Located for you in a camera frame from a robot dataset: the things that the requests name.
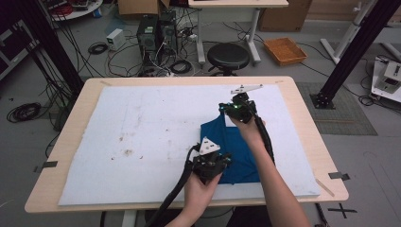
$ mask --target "black stool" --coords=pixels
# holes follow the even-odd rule
[[[245,68],[250,62],[248,51],[237,44],[217,44],[207,52],[207,60],[214,68],[220,71],[212,74],[211,77],[222,74],[223,76],[236,76],[233,70]]]

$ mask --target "computer tower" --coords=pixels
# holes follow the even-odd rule
[[[177,53],[177,26],[176,11],[164,11],[160,16],[160,28],[165,54],[175,55]]]
[[[163,55],[159,16],[157,14],[145,14],[139,24],[136,37],[138,38],[143,64],[145,66],[159,65]]]

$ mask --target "cardboard box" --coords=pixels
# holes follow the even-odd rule
[[[329,21],[354,21],[360,0],[313,0],[306,19]],[[390,22],[401,21],[401,8],[394,14]]]
[[[121,15],[127,14],[159,14],[168,9],[170,0],[118,0]]]
[[[265,9],[260,20],[261,31],[300,31],[312,0],[288,0],[288,7]]]

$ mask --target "wooden table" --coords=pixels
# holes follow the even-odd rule
[[[252,22],[250,34],[246,36],[246,44],[251,52],[253,64],[261,62],[253,42],[257,20],[261,8],[287,7],[287,0],[220,0],[220,1],[188,1],[189,7],[198,11],[198,62],[206,63],[202,43],[203,22]]]
[[[277,84],[288,106],[293,124],[304,146],[321,195],[299,198],[300,202],[345,201],[348,192],[341,179],[331,180],[328,173],[337,172],[333,160],[306,108],[306,105],[290,77],[216,77],[216,78],[157,78],[157,79],[89,79],[80,93],[53,151],[47,162],[57,161],[56,167],[44,168],[26,202],[28,213],[66,211],[104,211],[156,208],[158,203],[125,203],[107,205],[58,206],[69,167],[78,149],[82,135],[95,109],[102,89],[106,86],[169,86],[169,85],[217,85],[217,84]],[[211,206],[264,204],[264,200],[212,201]],[[172,207],[182,207],[173,202]]]

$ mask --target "human hand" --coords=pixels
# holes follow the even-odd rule
[[[241,132],[242,138],[247,142],[247,144],[255,142],[263,143],[259,129],[257,128],[256,123],[254,122],[254,117],[252,117],[247,124],[235,120],[232,117],[230,117],[230,119],[238,127],[239,131]]]
[[[206,207],[212,200],[215,193],[218,181],[220,180],[221,173],[218,174],[213,180],[203,184],[198,175],[192,173],[185,184],[185,202],[183,207],[183,214],[195,221],[201,217]]]

